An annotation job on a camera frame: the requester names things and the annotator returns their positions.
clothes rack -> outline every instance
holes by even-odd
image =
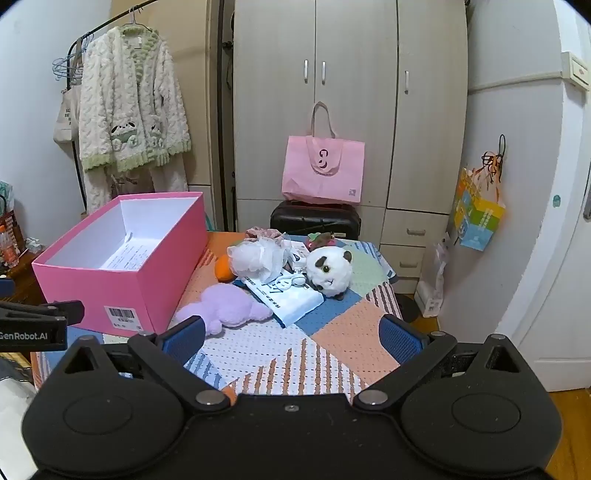
[[[67,60],[67,64],[66,64],[67,71],[68,72],[70,71],[70,55],[72,54],[72,50],[74,50],[74,48],[76,46],[76,42],[78,42],[78,40],[84,40],[85,38],[91,36],[93,33],[98,32],[101,28],[106,27],[107,25],[113,23],[114,21],[124,17],[125,15],[135,12],[136,10],[140,10],[141,8],[145,7],[146,5],[153,4],[154,2],[157,2],[157,1],[158,0],[146,0],[145,2],[134,5],[129,10],[127,10],[123,13],[120,13],[116,17],[113,17],[110,20],[107,20],[105,23],[99,25],[95,29],[93,29],[89,32],[86,32],[84,35],[82,35],[79,39],[77,39],[74,43],[72,43],[70,50],[68,50],[68,55],[67,55],[68,60]],[[68,75],[68,77],[66,79],[66,89],[70,90],[71,88],[72,88],[72,85],[71,85],[71,81],[70,81],[70,76]],[[86,204],[86,195],[84,193],[84,182],[82,181],[82,172],[80,171],[80,165],[78,163],[78,154],[76,153],[76,143],[74,141],[72,141],[72,152],[74,154],[74,165],[76,166],[76,175],[78,176],[78,185],[80,187],[80,194],[82,195],[82,202],[84,203],[84,209],[86,210],[87,204]]]

cabinet handle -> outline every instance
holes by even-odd
[[[427,233],[426,230],[409,230],[407,228],[407,234],[412,235],[412,236],[425,236],[426,233]]]

black suitcase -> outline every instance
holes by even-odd
[[[337,238],[358,240],[361,218],[351,205],[310,205],[286,200],[273,210],[271,228],[289,235],[331,232]]]

white fuzzy sweater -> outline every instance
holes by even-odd
[[[138,47],[141,37],[141,48]],[[80,95],[84,170],[161,166],[191,149],[173,59],[158,33],[115,27],[88,46]]]

pink box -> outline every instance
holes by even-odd
[[[207,244],[200,192],[123,195],[43,252],[33,270],[48,302],[81,300],[77,325],[162,333]]]

